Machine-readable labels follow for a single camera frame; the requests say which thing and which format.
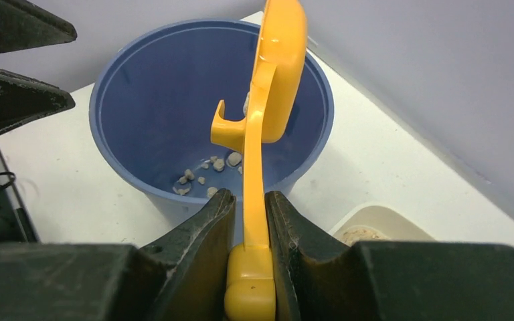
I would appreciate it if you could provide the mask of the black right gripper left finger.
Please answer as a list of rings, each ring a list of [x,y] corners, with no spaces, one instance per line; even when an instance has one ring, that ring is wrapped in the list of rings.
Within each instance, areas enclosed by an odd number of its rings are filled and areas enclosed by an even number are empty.
[[[0,320],[223,320],[236,198],[144,247],[0,243]]]

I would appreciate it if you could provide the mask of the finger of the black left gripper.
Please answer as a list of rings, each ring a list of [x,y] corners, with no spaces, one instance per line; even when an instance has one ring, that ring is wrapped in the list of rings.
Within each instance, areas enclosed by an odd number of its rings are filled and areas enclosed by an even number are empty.
[[[0,69],[0,135],[75,107],[70,93]]]
[[[0,0],[0,54],[70,43],[75,27],[30,1]]]

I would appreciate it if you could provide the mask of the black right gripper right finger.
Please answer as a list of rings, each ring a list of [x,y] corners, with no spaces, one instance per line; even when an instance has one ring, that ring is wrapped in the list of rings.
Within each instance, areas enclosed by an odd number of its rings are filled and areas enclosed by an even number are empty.
[[[277,320],[514,320],[514,247],[347,246],[278,191],[265,196]]]

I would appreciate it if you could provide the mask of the white plastic litter tray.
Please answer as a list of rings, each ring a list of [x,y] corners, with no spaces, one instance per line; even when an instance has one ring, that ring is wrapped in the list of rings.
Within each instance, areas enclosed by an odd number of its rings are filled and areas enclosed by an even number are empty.
[[[349,227],[363,225],[376,229],[389,237],[380,241],[434,241],[423,229],[390,207],[377,203],[364,203],[352,209],[329,234],[340,241]]]

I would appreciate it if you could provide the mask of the blue plastic bucket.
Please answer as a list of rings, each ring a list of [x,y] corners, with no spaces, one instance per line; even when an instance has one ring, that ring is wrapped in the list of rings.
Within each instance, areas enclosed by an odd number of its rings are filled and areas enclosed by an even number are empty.
[[[244,118],[260,28],[234,20],[183,21],[122,48],[96,81],[90,129],[106,162],[174,225],[198,212],[210,187],[242,196],[242,174],[201,164],[226,158],[211,143],[220,101]]]

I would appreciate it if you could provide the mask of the yellow slotted litter scoop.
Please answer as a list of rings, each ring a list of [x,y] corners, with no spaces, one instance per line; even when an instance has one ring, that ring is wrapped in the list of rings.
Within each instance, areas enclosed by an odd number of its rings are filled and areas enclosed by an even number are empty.
[[[262,144],[286,129],[307,50],[307,19],[298,1],[267,1],[243,120],[224,117],[220,100],[211,142],[242,154],[243,242],[229,255],[224,297],[228,320],[274,320],[276,289],[264,201]]]

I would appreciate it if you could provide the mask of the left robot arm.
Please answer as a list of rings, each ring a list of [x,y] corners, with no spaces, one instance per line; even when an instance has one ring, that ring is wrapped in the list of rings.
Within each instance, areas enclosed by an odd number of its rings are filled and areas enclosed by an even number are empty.
[[[75,27],[30,1],[0,1],[0,54],[69,43]],[[0,136],[75,105],[57,86],[0,69]],[[31,219],[0,150],[0,242],[38,241]]]

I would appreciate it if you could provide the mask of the beige cat litter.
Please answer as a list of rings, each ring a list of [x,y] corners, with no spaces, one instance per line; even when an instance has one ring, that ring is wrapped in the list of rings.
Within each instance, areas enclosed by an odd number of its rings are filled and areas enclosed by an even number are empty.
[[[340,241],[348,246],[352,246],[358,241],[379,241],[387,239],[389,239],[389,237],[382,232],[363,225],[347,228],[340,237]]]

